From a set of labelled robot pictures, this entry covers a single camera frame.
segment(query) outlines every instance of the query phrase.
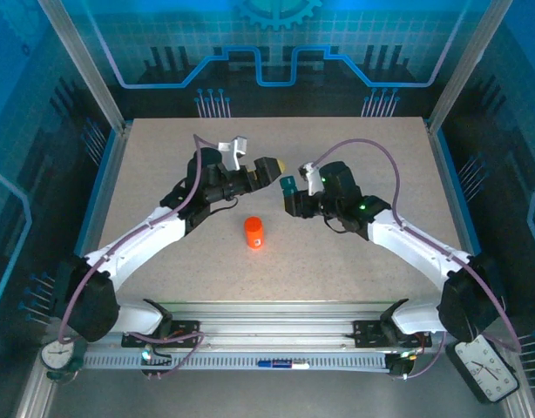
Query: yellow tip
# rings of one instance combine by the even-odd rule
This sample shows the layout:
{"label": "yellow tip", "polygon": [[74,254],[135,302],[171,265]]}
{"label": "yellow tip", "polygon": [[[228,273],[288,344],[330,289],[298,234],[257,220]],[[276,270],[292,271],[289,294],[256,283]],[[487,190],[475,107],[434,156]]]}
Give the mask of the yellow tip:
{"label": "yellow tip", "polygon": [[283,174],[285,172],[285,163],[283,163],[280,159],[278,159],[277,165],[279,166],[279,169],[281,170],[281,174]]}

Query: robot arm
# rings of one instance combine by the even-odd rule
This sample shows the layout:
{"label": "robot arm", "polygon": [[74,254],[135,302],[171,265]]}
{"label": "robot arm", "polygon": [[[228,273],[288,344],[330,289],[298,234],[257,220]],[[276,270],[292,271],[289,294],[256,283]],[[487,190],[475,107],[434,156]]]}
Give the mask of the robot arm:
{"label": "robot arm", "polygon": [[[195,153],[188,162],[186,178],[168,193],[146,219],[111,244],[64,262],[58,269],[57,285],[51,297],[51,311],[62,318],[74,290],[89,270],[98,265],[79,295],[68,324],[88,341],[99,340],[109,332],[135,332],[164,337],[170,327],[170,314],[150,300],[119,305],[116,292],[130,275],[153,255],[183,239],[207,217],[212,203],[232,200],[273,183],[281,175],[275,158],[254,161],[255,170],[240,166],[238,157],[246,152],[246,140],[220,144],[219,150],[201,148],[201,167]],[[200,170],[196,193],[177,212],[189,195]],[[112,248],[118,246],[111,255]]]}
{"label": "robot arm", "polygon": [[[452,258],[473,267],[492,291],[502,296],[498,274],[483,255],[468,253],[445,245],[411,225],[401,216],[398,225],[391,206],[376,196],[362,195],[350,169],[342,162],[322,168],[308,163],[299,169],[308,189],[298,191],[292,177],[281,179],[285,210],[304,219],[322,216],[338,219],[345,231],[383,246],[423,273],[439,290],[440,296],[427,300],[400,300],[381,318],[390,343],[405,340],[420,332],[447,331],[461,341],[473,341],[498,313],[474,279]],[[435,246],[408,233],[408,227]]]}

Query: table surface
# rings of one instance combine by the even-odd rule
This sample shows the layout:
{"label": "table surface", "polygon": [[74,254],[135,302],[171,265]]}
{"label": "table surface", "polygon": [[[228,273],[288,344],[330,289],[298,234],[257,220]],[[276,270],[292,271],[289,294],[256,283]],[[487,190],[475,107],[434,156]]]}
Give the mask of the table surface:
{"label": "table surface", "polygon": [[[101,246],[134,227],[186,175],[193,134],[213,142],[248,138],[241,164],[269,156],[284,175],[348,138],[385,146],[398,164],[399,212],[437,239],[459,247],[450,209],[420,118],[136,119],[127,142]],[[345,146],[327,159],[343,160],[364,194],[391,201],[395,178],[388,160],[369,145]],[[221,207],[226,202],[213,206]],[[248,249],[243,223],[259,216],[265,245]],[[121,299],[169,301],[386,301],[436,293],[416,269],[356,234],[338,235],[322,219],[296,219],[283,210],[278,183],[240,198],[230,211],[156,254],[119,290]]]}

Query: enclosure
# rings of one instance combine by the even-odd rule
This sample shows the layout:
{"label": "enclosure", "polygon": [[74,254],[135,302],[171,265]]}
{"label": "enclosure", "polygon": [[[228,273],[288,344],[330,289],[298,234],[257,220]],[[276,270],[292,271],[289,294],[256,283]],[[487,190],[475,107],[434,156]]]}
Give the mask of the enclosure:
{"label": "enclosure", "polygon": [[[498,265],[524,344],[521,355],[498,351],[519,390],[479,405],[445,355],[413,381],[370,373],[386,367],[361,373],[351,322],[437,290],[356,234],[288,216],[279,180],[118,292],[200,321],[205,344],[188,370],[149,382],[120,365],[129,356],[107,335],[67,386],[48,379],[40,352],[58,335],[49,299],[61,261],[152,212],[186,176],[194,133],[215,144],[246,137],[241,164],[282,159],[297,183],[301,164],[344,139],[384,145],[402,176],[402,214]],[[395,179],[377,150],[352,145],[334,159],[363,192],[391,201]],[[251,215],[266,234],[257,253],[242,237]],[[509,342],[501,329],[497,338]],[[379,361],[377,351],[362,355]],[[291,355],[312,370],[256,369]],[[419,412],[406,407],[414,400]],[[0,416],[363,408],[535,416],[535,0],[0,0]]]}

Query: metal bracket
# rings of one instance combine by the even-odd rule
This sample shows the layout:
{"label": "metal bracket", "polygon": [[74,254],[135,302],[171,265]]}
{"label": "metal bracket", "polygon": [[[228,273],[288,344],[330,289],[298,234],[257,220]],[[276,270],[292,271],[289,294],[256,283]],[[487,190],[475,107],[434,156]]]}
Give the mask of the metal bracket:
{"label": "metal bracket", "polygon": [[[379,320],[355,320],[353,321],[353,333],[346,336],[355,340],[355,348],[383,348],[394,345],[384,334],[382,322]],[[407,335],[406,338],[406,340],[399,342],[399,347],[421,347],[421,341],[415,335]],[[424,335],[424,346],[432,347],[430,333]]]}
{"label": "metal bracket", "polygon": [[[166,340],[173,337],[181,337],[189,335],[200,330],[200,322],[197,320],[173,320],[171,321],[171,329]],[[188,338],[187,340],[161,344],[161,348],[194,348],[198,344],[199,337]],[[120,345],[124,348],[143,348],[148,344],[132,335],[125,334],[122,336]]]}

